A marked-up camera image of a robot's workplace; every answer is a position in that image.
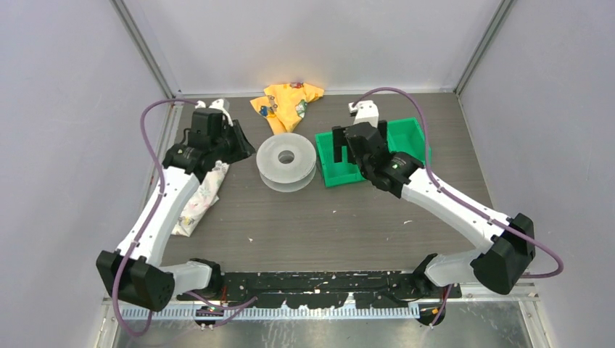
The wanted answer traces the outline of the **clear plastic cable spool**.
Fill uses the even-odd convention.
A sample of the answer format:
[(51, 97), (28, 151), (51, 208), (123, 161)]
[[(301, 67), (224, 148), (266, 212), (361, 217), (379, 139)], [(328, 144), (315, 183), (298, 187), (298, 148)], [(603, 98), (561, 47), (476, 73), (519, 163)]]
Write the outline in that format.
[(257, 150), (256, 164), (263, 183), (274, 191), (291, 193), (306, 187), (316, 173), (316, 150), (296, 133), (266, 139)]

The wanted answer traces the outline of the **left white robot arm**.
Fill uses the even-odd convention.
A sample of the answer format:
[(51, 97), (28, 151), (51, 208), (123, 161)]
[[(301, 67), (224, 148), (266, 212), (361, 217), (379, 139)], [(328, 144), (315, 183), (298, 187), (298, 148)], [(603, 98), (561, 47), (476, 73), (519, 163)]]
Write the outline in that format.
[(198, 106), (191, 116), (185, 144), (174, 144), (158, 165), (159, 181), (144, 211), (115, 251), (96, 260), (108, 294), (152, 312), (174, 297), (196, 291), (216, 299), (223, 285), (219, 264), (192, 258), (184, 264), (161, 265), (167, 242), (189, 199), (217, 165), (233, 164), (255, 153), (226, 100)]

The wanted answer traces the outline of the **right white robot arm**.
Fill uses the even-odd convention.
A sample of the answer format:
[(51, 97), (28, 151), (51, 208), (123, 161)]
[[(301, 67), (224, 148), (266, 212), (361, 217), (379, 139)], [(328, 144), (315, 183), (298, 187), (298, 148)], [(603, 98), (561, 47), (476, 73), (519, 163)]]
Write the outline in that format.
[(428, 172), (426, 165), (406, 152), (389, 149), (386, 122), (361, 122), (332, 129), (334, 161), (348, 159), (377, 189), (418, 205), (447, 223), (471, 242), (474, 249), (457, 254), (430, 254), (413, 271), (414, 288), (433, 297), (454, 283), (479, 282), (496, 294), (510, 294), (535, 256), (529, 243), (532, 220), (486, 207)]

